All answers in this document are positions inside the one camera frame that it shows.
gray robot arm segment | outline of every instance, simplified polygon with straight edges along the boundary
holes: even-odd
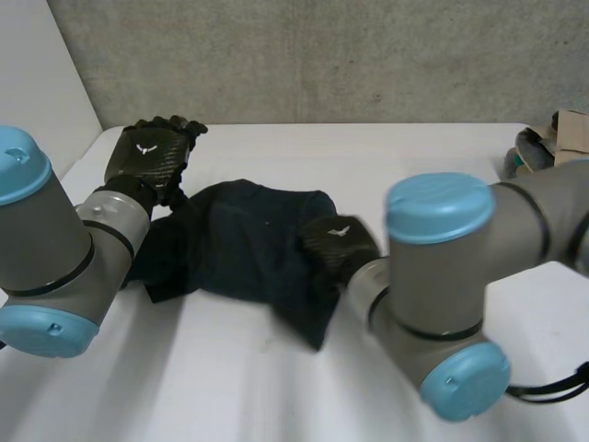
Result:
[[[477,196],[484,192],[482,183],[462,182],[464,176],[456,174],[461,187],[444,193],[440,189],[452,187],[447,181],[454,178],[441,175],[425,177],[428,187],[413,177],[409,190],[403,181],[403,192],[393,188],[388,215],[401,221],[408,216],[408,230],[399,233],[397,221],[393,228],[388,223],[390,259],[358,270],[347,295],[423,399],[442,417],[463,420],[491,407],[509,381],[508,361],[481,331],[486,285],[549,261],[586,274],[589,162],[494,184],[485,204]],[[469,219],[486,211],[484,222],[466,230],[453,225],[448,217],[461,204]],[[422,226],[427,241],[415,235],[414,226]],[[452,228],[436,237],[440,226]]]

white tabletop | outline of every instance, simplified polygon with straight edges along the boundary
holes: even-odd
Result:
[[[320,189],[340,213],[361,216],[382,245],[392,184],[426,171],[494,182],[522,127],[213,126],[192,153],[183,188],[193,194],[246,178]],[[73,203],[101,184],[120,131],[105,132],[64,178]],[[553,263],[489,287],[485,330],[510,356],[513,381],[558,380],[587,359],[588,288]],[[465,423],[443,422],[362,335],[345,303],[314,354],[265,307],[203,292],[152,305],[135,285],[118,294],[78,358],[0,352],[2,442],[584,441],[587,409],[589,393],[551,406],[503,398]]]

dark blue cloth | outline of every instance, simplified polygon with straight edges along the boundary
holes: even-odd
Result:
[[[329,215],[336,215],[336,208],[324,192],[222,182],[152,224],[127,280],[144,281],[153,302],[201,288],[268,303],[319,349],[338,291],[305,255],[299,233]]]

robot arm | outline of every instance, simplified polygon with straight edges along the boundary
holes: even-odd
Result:
[[[388,259],[352,236],[340,238],[341,253],[333,238],[310,251],[352,263],[341,283],[355,312],[423,400],[460,421],[484,413],[509,385],[509,361],[481,330],[486,285],[550,261],[587,274],[587,189],[588,161],[492,186],[464,174],[419,175],[388,193]],[[323,219],[307,233],[330,237],[334,223],[350,224]],[[372,256],[359,259],[366,248]]]
[[[30,135],[0,126],[0,340],[47,357],[81,355],[98,333],[157,204],[181,198],[197,122],[125,128],[105,185],[74,209]]]

cardboard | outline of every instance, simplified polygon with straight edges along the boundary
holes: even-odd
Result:
[[[582,158],[589,158],[589,115],[561,110],[554,165]]]

